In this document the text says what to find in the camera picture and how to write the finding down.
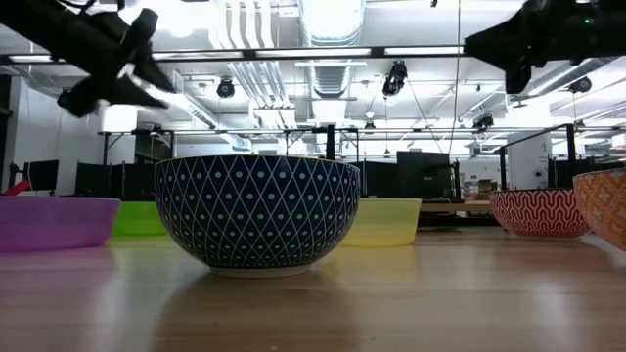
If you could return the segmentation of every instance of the orange patterned bowl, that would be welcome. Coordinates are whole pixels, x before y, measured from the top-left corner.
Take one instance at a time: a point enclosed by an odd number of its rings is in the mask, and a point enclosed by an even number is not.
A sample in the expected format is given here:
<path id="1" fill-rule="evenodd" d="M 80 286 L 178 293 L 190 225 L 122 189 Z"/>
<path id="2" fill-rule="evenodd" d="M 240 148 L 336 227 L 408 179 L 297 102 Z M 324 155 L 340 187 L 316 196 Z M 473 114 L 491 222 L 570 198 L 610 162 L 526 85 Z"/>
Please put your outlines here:
<path id="1" fill-rule="evenodd" d="M 578 209 L 592 230 L 626 250 L 626 169 L 574 177 Z"/>
<path id="2" fill-rule="evenodd" d="M 496 220 L 518 236 L 562 239 L 590 232 L 578 209 L 574 190 L 521 190 L 489 195 Z"/>

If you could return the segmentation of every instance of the wooden table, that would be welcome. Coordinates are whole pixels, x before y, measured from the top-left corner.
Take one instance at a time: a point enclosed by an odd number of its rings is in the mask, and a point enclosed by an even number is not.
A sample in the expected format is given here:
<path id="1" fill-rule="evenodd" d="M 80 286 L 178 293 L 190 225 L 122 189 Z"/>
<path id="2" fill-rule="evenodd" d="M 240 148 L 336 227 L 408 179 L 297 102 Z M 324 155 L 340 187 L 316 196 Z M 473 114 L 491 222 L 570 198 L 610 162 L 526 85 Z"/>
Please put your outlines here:
<path id="1" fill-rule="evenodd" d="M 422 204 L 421 211 L 424 212 L 455 212 L 455 211 L 475 211 L 489 212 L 491 211 L 489 200 L 473 200 L 465 203 L 437 203 Z"/>
<path id="2" fill-rule="evenodd" d="M 0 351 L 623 351 L 625 258 L 594 241 L 419 234 L 272 280 L 167 239 L 0 255 Z"/>

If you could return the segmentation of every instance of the ceiling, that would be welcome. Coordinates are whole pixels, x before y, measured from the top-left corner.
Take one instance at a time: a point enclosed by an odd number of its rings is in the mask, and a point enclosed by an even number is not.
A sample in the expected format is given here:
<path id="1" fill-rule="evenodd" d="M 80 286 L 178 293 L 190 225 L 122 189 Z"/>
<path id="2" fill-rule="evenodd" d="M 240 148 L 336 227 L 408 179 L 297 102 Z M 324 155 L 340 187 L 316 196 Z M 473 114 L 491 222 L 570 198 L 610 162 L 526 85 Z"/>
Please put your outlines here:
<path id="1" fill-rule="evenodd" d="M 158 0 L 171 2 L 171 13 L 161 14 L 161 20 L 169 29 L 160 29 L 154 37 L 155 51 L 180 49 L 213 49 L 208 37 L 207 24 L 211 22 L 211 10 L 207 3 L 182 3 L 176 0 Z M 518 0 L 462 0 L 460 17 L 459 41 L 459 8 L 457 1 L 439 1 L 436 8 L 429 7 L 430 1 L 399 0 L 399 1 L 368 1 L 365 11 L 364 27 L 361 33 L 363 46 L 410 46 L 410 45 L 463 45 L 463 38 L 482 29 L 505 21 L 521 6 Z M 279 47 L 302 46 L 299 18 L 295 0 L 271 1 L 272 38 Z M 244 23 L 246 14 L 242 13 Z M 193 25 L 196 30 L 184 38 L 174 37 L 171 27 Z M 38 53 L 41 48 L 32 45 L 7 28 L 0 28 L 0 54 L 7 53 Z M 344 125 L 363 127 L 366 120 L 375 125 L 388 128 L 425 127 L 423 117 L 428 119 L 432 127 L 459 127 L 462 123 L 455 122 L 454 116 L 465 118 L 463 125 L 470 127 L 472 119 L 477 117 L 483 103 L 484 111 L 493 114 L 496 126 L 510 126 L 505 120 L 507 113 L 507 96 L 504 94 L 504 73 L 499 69 L 473 58 L 461 59 L 412 59 L 406 61 L 408 80 L 405 88 L 395 99 L 394 104 L 385 104 L 380 92 L 381 81 L 388 72 L 392 60 L 365 60 L 366 66 L 354 69 L 350 85 Z M 281 61 L 280 71 L 290 100 L 295 107 L 295 120 L 298 125 L 309 126 L 315 123 L 311 111 L 311 93 L 307 84 L 306 71 L 295 66 L 295 62 Z M 533 79 L 554 73 L 567 63 L 549 63 L 543 68 L 533 70 Z M 246 92 L 236 85 L 234 97 L 220 99 L 216 92 L 219 77 L 231 75 L 228 63 L 194 63 L 164 64 L 166 72 L 179 72 L 185 79 L 185 91 L 193 95 L 219 120 L 220 128 L 253 127 L 248 117 L 250 98 Z M 12 66 L 6 67 L 12 74 L 30 77 L 31 84 L 44 92 L 53 94 L 60 87 L 70 87 L 84 72 L 73 66 Z M 574 117 L 585 114 L 593 116 L 595 112 L 626 102 L 621 93 L 623 85 L 615 84 L 626 78 L 626 64 L 618 59 L 611 64 L 588 74 L 594 88 L 587 94 L 578 93 L 574 97 L 568 92 L 552 92 L 539 99 L 541 104 L 549 104 L 552 116 L 538 121 L 537 127 L 552 126 L 573 121 Z M 373 118 L 366 117 L 372 111 Z M 612 126 L 626 122 L 622 110 L 610 113 L 605 118 L 587 125 Z M 168 111 L 142 110 L 140 120 L 157 122 L 164 127 L 192 128 L 192 118 L 182 110 L 172 108 Z M 578 138 L 579 144 L 606 146 L 604 141 L 610 139 L 611 133 L 599 133 Z M 368 139 L 399 140 L 407 138 L 403 134 L 375 134 L 364 136 Z M 449 138 L 437 135 L 436 138 Z M 506 135 L 487 133 L 481 140 L 495 137 L 491 143 L 506 143 Z M 428 143 L 421 141 L 430 139 L 430 135 L 412 135 L 416 143 L 428 149 Z M 471 134 L 460 133 L 455 144 L 468 145 L 474 141 Z M 224 143 L 217 137 L 189 137 L 180 143 Z"/>

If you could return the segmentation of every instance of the blue patterned bowl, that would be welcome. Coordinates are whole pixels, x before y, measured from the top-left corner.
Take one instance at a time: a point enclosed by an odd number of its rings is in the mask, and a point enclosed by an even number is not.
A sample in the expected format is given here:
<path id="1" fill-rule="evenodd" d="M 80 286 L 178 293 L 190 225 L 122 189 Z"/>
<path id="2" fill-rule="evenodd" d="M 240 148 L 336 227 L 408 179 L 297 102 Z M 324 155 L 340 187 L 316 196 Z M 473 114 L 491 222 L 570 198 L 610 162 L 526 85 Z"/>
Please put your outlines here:
<path id="1" fill-rule="evenodd" d="M 186 157 L 156 165 L 170 237 L 234 277 L 302 273 L 339 245 L 359 207 L 359 169 L 317 158 Z"/>

